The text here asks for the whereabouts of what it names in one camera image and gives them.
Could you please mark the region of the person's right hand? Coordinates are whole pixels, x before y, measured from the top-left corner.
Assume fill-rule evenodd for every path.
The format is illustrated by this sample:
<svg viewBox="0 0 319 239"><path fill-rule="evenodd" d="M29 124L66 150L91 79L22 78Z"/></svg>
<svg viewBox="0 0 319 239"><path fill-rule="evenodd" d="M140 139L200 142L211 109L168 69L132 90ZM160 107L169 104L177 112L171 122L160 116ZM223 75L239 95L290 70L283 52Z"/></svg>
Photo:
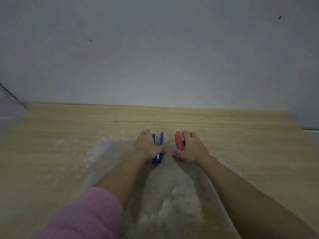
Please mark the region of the person's right hand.
<svg viewBox="0 0 319 239"><path fill-rule="evenodd" d="M197 136L195 132L188 132L186 130L182 131L182 134L185 137L185 151L186 157L179 158L185 162L201 164L208 157L210 157L210 153L206 146L202 143L200 138Z"/></svg>

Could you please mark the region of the person's left hand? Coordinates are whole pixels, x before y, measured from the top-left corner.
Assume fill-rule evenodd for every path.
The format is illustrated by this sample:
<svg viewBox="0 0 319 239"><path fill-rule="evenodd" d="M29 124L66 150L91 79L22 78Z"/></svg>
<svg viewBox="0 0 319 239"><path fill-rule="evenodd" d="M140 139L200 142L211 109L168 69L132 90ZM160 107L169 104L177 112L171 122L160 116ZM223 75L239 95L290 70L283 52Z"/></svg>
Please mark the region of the person's left hand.
<svg viewBox="0 0 319 239"><path fill-rule="evenodd" d="M133 154L137 155L142 161L152 160L158 155L153 154L153 146L156 145L150 129L143 130L135 141Z"/></svg>

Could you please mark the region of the red stapler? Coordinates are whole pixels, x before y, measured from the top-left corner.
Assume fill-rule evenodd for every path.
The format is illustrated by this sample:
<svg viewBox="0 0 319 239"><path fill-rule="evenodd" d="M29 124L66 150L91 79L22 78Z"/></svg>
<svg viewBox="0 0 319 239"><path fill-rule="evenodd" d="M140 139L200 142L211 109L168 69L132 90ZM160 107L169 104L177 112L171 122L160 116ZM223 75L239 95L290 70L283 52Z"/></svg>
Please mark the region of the red stapler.
<svg viewBox="0 0 319 239"><path fill-rule="evenodd" d="M185 150L185 137L181 131L177 131L175 133L175 144L176 144L177 150L179 150L179 151Z"/></svg>

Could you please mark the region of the person's right forearm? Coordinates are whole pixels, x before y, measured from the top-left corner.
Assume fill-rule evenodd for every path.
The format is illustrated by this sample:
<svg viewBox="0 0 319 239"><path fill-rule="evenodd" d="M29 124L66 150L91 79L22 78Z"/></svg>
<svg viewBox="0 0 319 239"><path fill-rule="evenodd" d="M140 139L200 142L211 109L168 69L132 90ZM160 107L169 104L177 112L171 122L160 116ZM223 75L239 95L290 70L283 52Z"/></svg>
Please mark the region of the person's right forearm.
<svg viewBox="0 0 319 239"><path fill-rule="evenodd" d="M242 239L319 239L319 234L299 217L216 158L201 156L197 164L213 184Z"/></svg>

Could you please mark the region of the person's left forearm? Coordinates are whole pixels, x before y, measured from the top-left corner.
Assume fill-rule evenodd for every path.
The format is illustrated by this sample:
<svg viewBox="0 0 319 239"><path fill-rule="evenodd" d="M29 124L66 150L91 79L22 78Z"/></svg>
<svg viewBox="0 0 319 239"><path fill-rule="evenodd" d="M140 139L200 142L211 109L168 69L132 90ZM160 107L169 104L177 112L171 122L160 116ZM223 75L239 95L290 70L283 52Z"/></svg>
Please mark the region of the person's left forearm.
<svg viewBox="0 0 319 239"><path fill-rule="evenodd" d="M143 166L156 155L138 150L125 157L122 162L104 175L94 187L110 192L125 211L135 186L135 182Z"/></svg>

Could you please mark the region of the pink sleeve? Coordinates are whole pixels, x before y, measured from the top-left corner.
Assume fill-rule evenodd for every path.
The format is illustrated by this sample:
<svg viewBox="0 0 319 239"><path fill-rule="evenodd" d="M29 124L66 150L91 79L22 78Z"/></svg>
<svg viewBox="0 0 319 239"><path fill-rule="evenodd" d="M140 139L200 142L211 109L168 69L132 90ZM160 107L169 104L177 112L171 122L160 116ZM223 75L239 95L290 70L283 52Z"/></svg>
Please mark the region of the pink sleeve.
<svg viewBox="0 0 319 239"><path fill-rule="evenodd" d="M116 239L124 223L118 199L99 187L63 208L34 239Z"/></svg>

